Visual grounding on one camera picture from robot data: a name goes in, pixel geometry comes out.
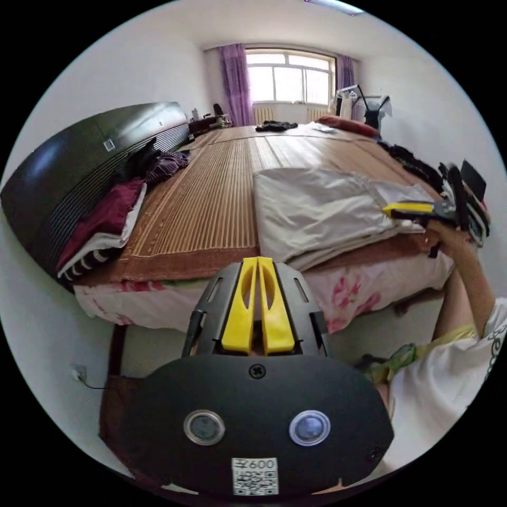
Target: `folded white blanket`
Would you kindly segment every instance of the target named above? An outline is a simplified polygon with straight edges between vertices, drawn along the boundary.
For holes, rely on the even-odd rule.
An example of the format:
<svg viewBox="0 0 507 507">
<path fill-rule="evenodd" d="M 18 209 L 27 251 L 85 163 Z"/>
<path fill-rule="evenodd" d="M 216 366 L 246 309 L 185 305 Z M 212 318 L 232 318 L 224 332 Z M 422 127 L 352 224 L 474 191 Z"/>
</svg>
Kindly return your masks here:
<svg viewBox="0 0 507 507">
<path fill-rule="evenodd" d="M 400 233 L 422 232 L 410 221 L 391 220 L 382 208 L 433 201 L 419 185 L 325 169 L 266 169 L 253 181 L 261 255 L 299 271 Z"/>
</svg>

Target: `purple curtain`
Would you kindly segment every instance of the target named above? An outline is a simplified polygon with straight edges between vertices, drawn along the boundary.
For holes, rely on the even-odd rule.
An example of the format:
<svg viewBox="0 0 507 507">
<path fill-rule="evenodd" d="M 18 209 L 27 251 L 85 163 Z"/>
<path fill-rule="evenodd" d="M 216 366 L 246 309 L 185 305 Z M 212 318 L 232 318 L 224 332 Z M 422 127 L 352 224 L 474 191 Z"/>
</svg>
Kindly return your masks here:
<svg viewBox="0 0 507 507">
<path fill-rule="evenodd" d="M 352 64 L 352 58 L 344 57 L 341 58 L 341 76 L 339 76 L 339 83 L 341 80 L 341 88 L 346 88 L 347 86 L 357 85 L 354 76 L 354 66 Z M 358 107 L 355 105 L 352 108 L 352 119 L 358 120 Z"/>
<path fill-rule="evenodd" d="M 235 127 L 253 125 L 254 110 L 250 100 L 247 56 L 243 44 L 221 46 L 220 67 L 230 120 Z"/>
</svg>

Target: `white t-shirt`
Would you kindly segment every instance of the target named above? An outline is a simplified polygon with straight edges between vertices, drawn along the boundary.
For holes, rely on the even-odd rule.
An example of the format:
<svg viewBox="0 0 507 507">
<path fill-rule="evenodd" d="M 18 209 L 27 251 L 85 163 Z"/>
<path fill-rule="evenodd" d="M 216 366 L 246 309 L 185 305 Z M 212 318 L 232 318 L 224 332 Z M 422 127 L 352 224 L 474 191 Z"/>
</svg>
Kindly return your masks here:
<svg viewBox="0 0 507 507">
<path fill-rule="evenodd" d="M 430 450 L 458 421 L 489 375 L 507 332 L 507 298 L 496 300 L 484 338 L 435 347 L 391 380 L 394 440 L 379 468 L 407 465 Z"/>
</svg>

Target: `black headboard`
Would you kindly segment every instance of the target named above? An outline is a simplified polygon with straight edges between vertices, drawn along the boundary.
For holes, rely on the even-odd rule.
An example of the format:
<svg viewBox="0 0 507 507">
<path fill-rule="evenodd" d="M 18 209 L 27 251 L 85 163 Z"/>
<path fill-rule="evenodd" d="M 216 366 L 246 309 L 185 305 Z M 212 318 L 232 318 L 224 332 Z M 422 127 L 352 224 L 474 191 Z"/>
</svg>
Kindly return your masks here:
<svg viewBox="0 0 507 507">
<path fill-rule="evenodd" d="M 53 278 L 79 218 L 108 190 L 113 172 L 133 151 L 157 138 L 174 151 L 189 137 L 177 102 L 121 107 L 86 118 L 54 135 L 16 169 L 0 194 L 21 244 Z"/>
</svg>

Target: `electrical outlet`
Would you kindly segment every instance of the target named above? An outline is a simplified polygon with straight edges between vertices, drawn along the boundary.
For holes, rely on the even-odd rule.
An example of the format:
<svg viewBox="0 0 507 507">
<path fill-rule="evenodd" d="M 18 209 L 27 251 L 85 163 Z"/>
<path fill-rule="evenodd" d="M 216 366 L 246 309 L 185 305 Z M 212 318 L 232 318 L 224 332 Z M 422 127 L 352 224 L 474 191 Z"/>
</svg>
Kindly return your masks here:
<svg viewBox="0 0 507 507">
<path fill-rule="evenodd" d="M 79 382 L 86 382 L 86 366 L 84 364 L 71 364 L 72 376 Z"/>
</svg>

